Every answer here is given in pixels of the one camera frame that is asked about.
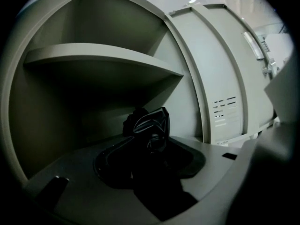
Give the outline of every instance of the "white shelf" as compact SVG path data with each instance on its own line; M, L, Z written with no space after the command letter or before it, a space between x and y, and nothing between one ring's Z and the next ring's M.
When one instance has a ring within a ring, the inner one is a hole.
M70 43L52 45L35 49L27 53L25 63L27 66L36 66L46 63L63 61L112 61L120 66L136 64L148 68L159 69L168 74L183 76L175 67L169 64L129 49L102 44Z

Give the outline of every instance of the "white cabinet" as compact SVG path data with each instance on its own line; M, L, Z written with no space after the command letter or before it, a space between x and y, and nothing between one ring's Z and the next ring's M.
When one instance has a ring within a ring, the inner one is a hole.
M270 82L224 5L164 14L146 0L31 0L1 58L1 138L21 184L165 106L170 135L222 144L272 123Z

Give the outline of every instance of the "ventilation slot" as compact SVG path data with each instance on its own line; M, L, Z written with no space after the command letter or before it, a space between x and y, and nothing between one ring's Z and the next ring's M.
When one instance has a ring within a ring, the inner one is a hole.
M265 51L266 53L270 51L270 49L269 49L269 47L267 46L267 44L266 44L265 41L262 42L262 48L264 49L264 51Z
M225 121L225 118L224 119L216 120L215 122L222 122L222 121Z
M215 127L220 127L220 126L224 126L224 125L226 125L226 123L217 124Z
M232 153L225 153L225 154L222 155L222 157L225 157L225 158L228 158L228 159L231 159L231 160L235 160L237 156L238 155L235 155L235 154L232 154Z

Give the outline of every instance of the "vent grille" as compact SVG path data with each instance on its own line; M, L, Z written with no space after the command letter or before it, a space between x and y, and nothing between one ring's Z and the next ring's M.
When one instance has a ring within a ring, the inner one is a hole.
M268 45L266 44L265 41L262 41L262 48L264 49L265 52L269 52L270 51L270 49L269 49L269 47L268 47Z
M217 141L229 139L240 133L241 118L236 96L215 100L211 106Z

